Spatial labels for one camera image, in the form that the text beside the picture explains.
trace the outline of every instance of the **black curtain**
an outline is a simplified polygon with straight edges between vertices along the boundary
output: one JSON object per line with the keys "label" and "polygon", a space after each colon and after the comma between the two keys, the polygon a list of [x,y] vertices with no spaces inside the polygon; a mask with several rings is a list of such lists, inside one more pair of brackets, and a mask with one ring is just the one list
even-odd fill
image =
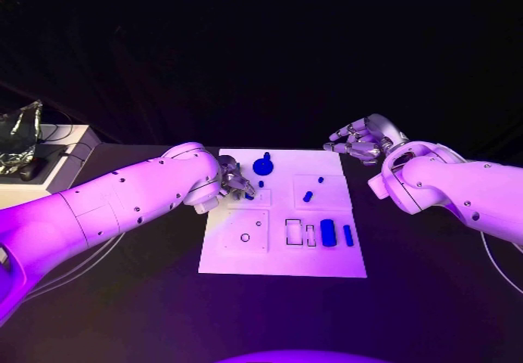
{"label": "black curtain", "polygon": [[4,1],[0,105],[108,141],[319,147],[361,116],[520,163],[520,12],[471,2]]}

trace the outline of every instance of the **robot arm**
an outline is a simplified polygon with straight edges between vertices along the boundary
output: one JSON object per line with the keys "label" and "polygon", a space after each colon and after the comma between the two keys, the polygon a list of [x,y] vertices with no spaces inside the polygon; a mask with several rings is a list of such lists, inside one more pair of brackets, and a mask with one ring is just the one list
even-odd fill
{"label": "robot arm", "polygon": [[329,136],[344,143],[324,149],[347,153],[364,165],[384,154],[381,173],[368,180],[380,199],[390,197],[409,214],[442,206],[469,228],[523,245],[523,169],[481,161],[466,162],[443,145],[409,141],[377,114]]}
{"label": "robot arm", "polygon": [[0,210],[0,325],[46,273],[182,202],[197,213],[230,191],[253,195],[231,157],[187,143],[77,187]]}

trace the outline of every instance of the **dark table surface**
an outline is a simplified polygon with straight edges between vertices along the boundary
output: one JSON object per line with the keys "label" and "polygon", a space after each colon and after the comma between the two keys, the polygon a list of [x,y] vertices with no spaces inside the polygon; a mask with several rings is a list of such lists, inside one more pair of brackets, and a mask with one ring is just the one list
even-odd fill
{"label": "dark table surface", "polygon": [[[102,144],[76,184],[167,149]],[[0,329],[0,361],[208,363],[272,349],[394,362],[520,361],[523,296],[478,232],[442,208],[400,212],[365,184],[377,168],[345,156],[341,164],[365,279],[198,274],[207,216],[180,206],[125,234],[77,280],[21,305]],[[489,246],[520,266],[512,245],[489,238]]]}

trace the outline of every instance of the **white board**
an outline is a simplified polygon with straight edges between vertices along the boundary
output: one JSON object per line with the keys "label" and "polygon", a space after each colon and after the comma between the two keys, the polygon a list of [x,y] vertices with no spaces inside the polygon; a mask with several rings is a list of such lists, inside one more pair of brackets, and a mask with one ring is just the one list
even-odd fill
{"label": "white board", "polygon": [[[259,176],[252,164],[265,152],[275,168],[269,175]],[[220,149],[220,155],[236,159],[256,196],[253,200],[233,200],[229,195],[208,212],[198,272],[365,278],[338,155],[259,149]],[[312,197],[305,202],[308,191]],[[334,247],[322,245],[322,219],[334,222]],[[351,229],[352,246],[345,243],[344,225]]]}

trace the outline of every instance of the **blue object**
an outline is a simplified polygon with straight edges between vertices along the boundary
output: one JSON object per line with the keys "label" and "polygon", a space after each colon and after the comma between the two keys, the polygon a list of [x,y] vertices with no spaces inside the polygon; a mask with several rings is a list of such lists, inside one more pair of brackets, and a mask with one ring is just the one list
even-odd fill
{"label": "blue object", "polygon": [[303,196],[303,198],[302,198],[302,201],[303,201],[303,202],[309,202],[309,201],[311,201],[311,198],[312,198],[312,192],[311,192],[311,191],[308,191],[308,192],[305,192],[305,196]]}
{"label": "blue object", "polygon": [[345,234],[345,245],[352,247],[354,241],[351,240],[351,227],[348,225],[342,226],[342,233]]}
{"label": "blue object", "polygon": [[324,219],[319,222],[321,229],[321,243],[325,247],[335,246],[335,233],[334,233],[334,221],[331,219]]}
{"label": "blue object", "polygon": [[275,168],[275,166],[272,165],[272,162],[270,162],[270,155],[269,155],[269,153],[265,153],[263,158],[257,159],[253,162],[252,170],[257,175],[269,175],[272,173],[273,168]]}

